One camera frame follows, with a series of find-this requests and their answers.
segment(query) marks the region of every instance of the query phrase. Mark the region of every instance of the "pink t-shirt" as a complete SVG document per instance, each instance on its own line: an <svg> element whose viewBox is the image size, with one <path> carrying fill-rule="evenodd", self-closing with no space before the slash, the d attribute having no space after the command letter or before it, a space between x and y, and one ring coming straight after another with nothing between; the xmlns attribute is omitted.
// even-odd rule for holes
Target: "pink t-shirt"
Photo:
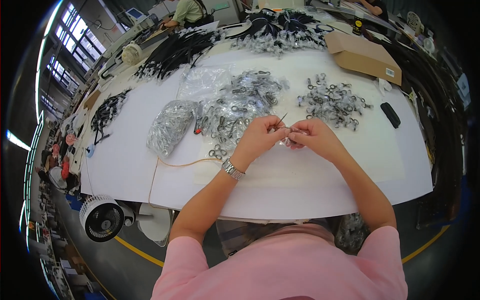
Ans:
<svg viewBox="0 0 480 300"><path fill-rule="evenodd" d="M395 228L381 227L357 256L321 237L289 233L260 239L208 268L199 242L170 242L153 300L166 299L406 299Z"/></svg>

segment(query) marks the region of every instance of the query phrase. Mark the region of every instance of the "hand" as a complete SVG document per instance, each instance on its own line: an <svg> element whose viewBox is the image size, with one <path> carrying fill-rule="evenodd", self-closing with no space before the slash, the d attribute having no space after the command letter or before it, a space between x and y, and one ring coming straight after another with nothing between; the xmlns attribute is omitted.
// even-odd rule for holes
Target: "hand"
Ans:
<svg viewBox="0 0 480 300"><path fill-rule="evenodd" d="M281 128L275 132L269 131L278 124L278 127L285 126L277 116L266 116L255 118L247 130L243 133L230 162L241 172L245 172L248 166L264 152L270 150L276 142L284 139L290 129Z"/></svg>
<svg viewBox="0 0 480 300"><path fill-rule="evenodd" d="M300 129L307 134L291 132L288 135L289 139L307 146L330 162L349 155L335 133L320 119L298 121L292 127ZM301 146L293 146L292 148L301 148Z"/></svg>

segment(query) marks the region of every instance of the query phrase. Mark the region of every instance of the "factory floor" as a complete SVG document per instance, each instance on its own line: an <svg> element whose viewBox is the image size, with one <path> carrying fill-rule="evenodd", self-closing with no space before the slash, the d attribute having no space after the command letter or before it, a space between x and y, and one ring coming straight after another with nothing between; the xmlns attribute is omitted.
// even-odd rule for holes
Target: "factory floor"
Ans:
<svg viewBox="0 0 480 300"><path fill-rule="evenodd" d="M54 191L62 223L70 241L86 262L91 274L112 299L150 299L162 272L166 248L149 240L134 224L124 227L108 242L90 240L81 228L78 211L70 209L65 197ZM397 227L409 300L430 299L455 261L464 237L466 220L442 228L417 230L415 201L395 205ZM204 239L210 267L225 260L215 228Z"/></svg>

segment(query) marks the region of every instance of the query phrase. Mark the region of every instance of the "wristwatch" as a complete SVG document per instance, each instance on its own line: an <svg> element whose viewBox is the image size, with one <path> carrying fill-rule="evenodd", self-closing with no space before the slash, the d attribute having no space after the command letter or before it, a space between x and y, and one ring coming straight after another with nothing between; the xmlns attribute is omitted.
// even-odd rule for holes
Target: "wristwatch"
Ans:
<svg viewBox="0 0 480 300"><path fill-rule="evenodd" d="M238 171L237 168L232 165L232 163L230 162L230 157L227 158L226 161L224 161L224 163L222 164L222 168L223 170L225 170L225 172L228 173L228 175L230 175L236 180L239 180L243 175L245 175L245 173Z"/></svg>

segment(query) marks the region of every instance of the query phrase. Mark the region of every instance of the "person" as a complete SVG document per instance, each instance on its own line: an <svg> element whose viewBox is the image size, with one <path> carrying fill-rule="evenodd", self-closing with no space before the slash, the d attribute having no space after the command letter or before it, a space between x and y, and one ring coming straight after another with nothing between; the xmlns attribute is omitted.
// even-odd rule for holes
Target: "person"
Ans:
<svg viewBox="0 0 480 300"><path fill-rule="evenodd" d="M63 157L62 165L59 167L53 155L49 155L44 168L35 167L35 172L38 173L41 180L53 184L63 193L74 194L78 191L80 182L76 175L70 173L70 159L68 156Z"/></svg>
<svg viewBox="0 0 480 300"><path fill-rule="evenodd" d="M180 0L177 4L175 14L161 22L163 27L176 27L185 22L185 28L198 27L213 22L211 15L206 13L202 0Z"/></svg>
<svg viewBox="0 0 480 300"><path fill-rule="evenodd" d="M348 2L360 2L369 12L373 15L376 15L380 19L384 20L385 22L389 22L388 20L388 11L387 5L382 0L347 0ZM379 33L386 35L387 29L381 25L364 21L367 25L366 28L372 30L372 27L377 29L374 31L378 31Z"/></svg>
<svg viewBox="0 0 480 300"><path fill-rule="evenodd" d="M174 221L151 299L407 298L396 219L388 199L321 120L293 125L306 134L288 128L269 133L277 124L284 126L279 121L277 116L255 118L230 163L247 173L256 158L286 137L296 143L291 146L294 151L307 147L330 161L342 174L371 231L358 255L336 248L325 227L307 223L282 227L209 269L202 250L204 235L238 182L221 169Z"/></svg>

